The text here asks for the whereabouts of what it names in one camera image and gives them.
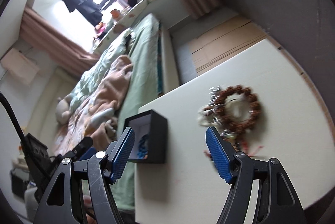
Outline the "beige plush toy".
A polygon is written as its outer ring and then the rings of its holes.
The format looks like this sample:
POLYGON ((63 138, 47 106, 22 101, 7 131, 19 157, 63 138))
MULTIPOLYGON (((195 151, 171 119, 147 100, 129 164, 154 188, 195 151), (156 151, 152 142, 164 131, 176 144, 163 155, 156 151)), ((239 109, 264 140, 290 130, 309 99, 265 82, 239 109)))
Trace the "beige plush toy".
POLYGON ((64 98, 58 98, 58 104, 56 106, 56 120, 60 125, 64 125, 69 121, 70 118, 70 96, 66 96, 64 98))

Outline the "brown curtain left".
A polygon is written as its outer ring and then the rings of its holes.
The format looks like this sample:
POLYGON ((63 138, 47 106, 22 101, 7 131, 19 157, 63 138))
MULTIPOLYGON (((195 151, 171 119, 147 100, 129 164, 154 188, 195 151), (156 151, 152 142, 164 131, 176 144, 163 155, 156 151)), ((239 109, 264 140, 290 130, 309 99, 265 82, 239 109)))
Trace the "brown curtain left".
POLYGON ((98 55, 85 51, 29 7, 24 8, 19 36, 74 76, 81 76, 99 60, 98 55))

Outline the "black jewelry box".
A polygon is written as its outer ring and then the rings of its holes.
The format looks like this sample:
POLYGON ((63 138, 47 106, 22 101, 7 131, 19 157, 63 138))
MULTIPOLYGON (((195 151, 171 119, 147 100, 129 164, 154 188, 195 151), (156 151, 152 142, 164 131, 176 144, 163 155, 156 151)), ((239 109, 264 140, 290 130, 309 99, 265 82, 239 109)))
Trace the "black jewelry box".
POLYGON ((128 160, 133 163, 163 164, 167 151, 167 119, 155 110, 126 118, 124 128, 135 132, 135 142, 128 160))

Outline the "green floral quilt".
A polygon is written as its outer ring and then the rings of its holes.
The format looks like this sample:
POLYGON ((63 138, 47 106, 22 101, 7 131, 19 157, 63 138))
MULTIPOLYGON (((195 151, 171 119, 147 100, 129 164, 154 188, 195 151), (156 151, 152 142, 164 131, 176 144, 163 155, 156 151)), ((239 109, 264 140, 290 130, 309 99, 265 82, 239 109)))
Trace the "green floral quilt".
POLYGON ((101 54, 96 64, 85 71, 79 82, 72 90, 70 101, 70 113, 74 114, 76 109, 97 89, 101 80, 110 69, 111 64, 121 55, 126 55, 128 49, 134 44, 136 34, 132 28, 123 31, 101 54))

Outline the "black hanging clothes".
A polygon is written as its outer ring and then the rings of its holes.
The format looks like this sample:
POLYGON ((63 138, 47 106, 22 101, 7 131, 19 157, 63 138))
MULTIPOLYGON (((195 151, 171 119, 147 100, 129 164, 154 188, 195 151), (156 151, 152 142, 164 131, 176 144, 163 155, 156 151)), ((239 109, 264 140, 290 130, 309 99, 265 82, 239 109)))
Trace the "black hanging clothes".
POLYGON ((62 0, 70 13, 78 10, 91 25, 96 26, 102 20, 100 6, 94 0, 62 0))

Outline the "pink blanket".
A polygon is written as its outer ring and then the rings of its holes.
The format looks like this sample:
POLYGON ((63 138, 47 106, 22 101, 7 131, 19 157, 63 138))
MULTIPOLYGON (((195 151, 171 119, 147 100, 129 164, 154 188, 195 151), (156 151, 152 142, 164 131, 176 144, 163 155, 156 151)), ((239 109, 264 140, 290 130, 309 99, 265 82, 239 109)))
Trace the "pink blanket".
POLYGON ((89 137, 93 147, 104 150, 116 140, 116 111, 121 107, 129 88, 133 64, 128 55, 121 55, 111 64, 96 90, 69 116, 55 140, 53 153, 66 154, 82 139, 89 137))

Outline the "green bed sheet mattress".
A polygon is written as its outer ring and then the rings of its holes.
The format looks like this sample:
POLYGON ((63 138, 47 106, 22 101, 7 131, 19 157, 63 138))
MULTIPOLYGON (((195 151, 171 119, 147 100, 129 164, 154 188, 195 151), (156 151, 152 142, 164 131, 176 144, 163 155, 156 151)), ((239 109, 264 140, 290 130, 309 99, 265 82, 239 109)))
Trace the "green bed sheet mattress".
MULTIPOLYGON (((117 136, 123 132, 126 118, 137 114, 140 107, 158 97, 157 55, 160 22, 152 14, 145 16, 133 29, 135 44, 129 55, 133 72, 127 95, 118 115, 117 136)), ((111 186, 117 208, 135 212, 135 164, 128 162, 119 180, 111 186)))

